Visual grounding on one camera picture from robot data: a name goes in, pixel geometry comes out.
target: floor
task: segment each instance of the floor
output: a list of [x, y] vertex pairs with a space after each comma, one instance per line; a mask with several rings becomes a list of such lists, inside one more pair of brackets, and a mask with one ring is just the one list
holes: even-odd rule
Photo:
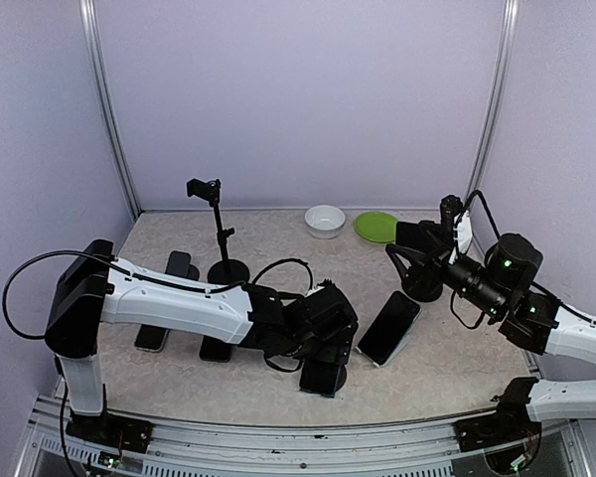
[[[223, 225], [235, 227], [229, 239], [233, 258], [252, 276], [287, 256], [307, 260], [316, 281], [331, 278], [348, 296], [360, 321], [356, 342], [381, 309], [399, 279], [383, 245], [364, 241], [354, 231], [358, 211], [346, 211], [342, 234], [312, 238], [303, 212], [225, 212]], [[393, 212], [401, 220], [437, 220], [435, 214]], [[172, 250], [193, 256], [202, 279], [219, 260], [214, 217], [210, 212], [144, 214], [120, 256], [163, 271]], [[265, 275], [264, 284], [303, 292], [305, 271], [285, 264]], [[427, 419], [490, 408], [512, 378], [528, 376], [523, 354], [496, 331], [463, 328], [448, 309], [449, 293], [423, 304], [409, 344], [386, 367], [375, 368], [354, 353], [346, 385], [335, 398], [298, 390], [299, 374], [267, 368], [260, 352], [236, 349], [228, 364], [202, 362], [201, 337], [171, 332], [160, 354], [133, 347], [135, 325], [102, 324], [99, 354], [112, 409], [160, 417], [216, 423], [300, 426], [371, 424]], [[474, 322], [477, 310], [459, 302], [457, 310]]]

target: white bowl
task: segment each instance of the white bowl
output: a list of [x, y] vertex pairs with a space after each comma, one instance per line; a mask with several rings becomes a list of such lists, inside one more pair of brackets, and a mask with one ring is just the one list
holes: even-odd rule
[[316, 206], [305, 213], [305, 222], [309, 234], [316, 239], [333, 239], [337, 237], [345, 225], [347, 217], [337, 207]]

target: camera stand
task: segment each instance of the camera stand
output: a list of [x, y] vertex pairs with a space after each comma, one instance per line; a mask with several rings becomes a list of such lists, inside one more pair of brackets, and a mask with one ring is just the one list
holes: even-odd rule
[[188, 182], [188, 197], [197, 196], [208, 201], [210, 207], [215, 213], [215, 222], [217, 223], [217, 241], [221, 250], [221, 261], [212, 265], [208, 271], [208, 282], [216, 285], [229, 285], [236, 281], [249, 280], [249, 268], [242, 261], [229, 258], [227, 254], [227, 238], [234, 234], [234, 228], [224, 229], [221, 220], [221, 210], [219, 202], [221, 201], [221, 181], [203, 182], [199, 179], [193, 179]]
[[208, 270], [208, 283], [216, 285], [229, 285], [236, 281], [249, 280], [249, 268], [240, 260], [229, 258], [227, 254], [227, 238], [234, 234], [234, 228], [224, 229], [221, 221], [219, 203], [214, 206], [215, 222], [217, 223], [217, 241], [221, 250], [221, 261], [218, 261]]

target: purple wall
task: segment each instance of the purple wall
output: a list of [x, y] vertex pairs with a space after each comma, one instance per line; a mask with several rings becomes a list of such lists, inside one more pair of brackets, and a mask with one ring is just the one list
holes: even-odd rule
[[[596, 1], [521, 2], [483, 190], [500, 230], [543, 252], [539, 282], [596, 315]], [[483, 214], [476, 228], [490, 245]], [[554, 380], [596, 378], [571, 359], [542, 366]], [[596, 460], [596, 424], [583, 425]]]
[[464, 191], [503, 0], [116, 0], [99, 32], [145, 209], [435, 209]]
[[[0, 0], [0, 293], [34, 254], [125, 238], [115, 177], [81, 30], [78, 2]], [[14, 320], [41, 333], [65, 261], [16, 281]], [[0, 475], [37, 393], [56, 380], [43, 343], [11, 334], [0, 311]]]

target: green dish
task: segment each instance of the green dish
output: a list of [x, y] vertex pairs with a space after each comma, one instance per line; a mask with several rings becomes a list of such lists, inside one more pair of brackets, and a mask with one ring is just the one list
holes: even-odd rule
[[360, 237], [375, 243], [395, 241], [397, 219], [385, 212], [364, 212], [356, 219], [356, 232]]

